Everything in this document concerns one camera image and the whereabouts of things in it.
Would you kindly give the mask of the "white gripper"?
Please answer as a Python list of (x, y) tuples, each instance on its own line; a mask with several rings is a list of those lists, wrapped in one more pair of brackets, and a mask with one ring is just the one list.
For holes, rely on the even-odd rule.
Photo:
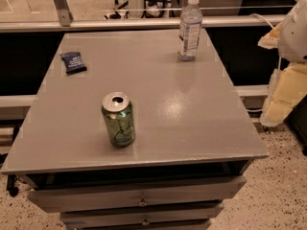
[(298, 0), (281, 24), (262, 36), (258, 45), (278, 48), (278, 54), (294, 61), (284, 70), (275, 69), (269, 83), (260, 124), (276, 127), (307, 95), (307, 0)]

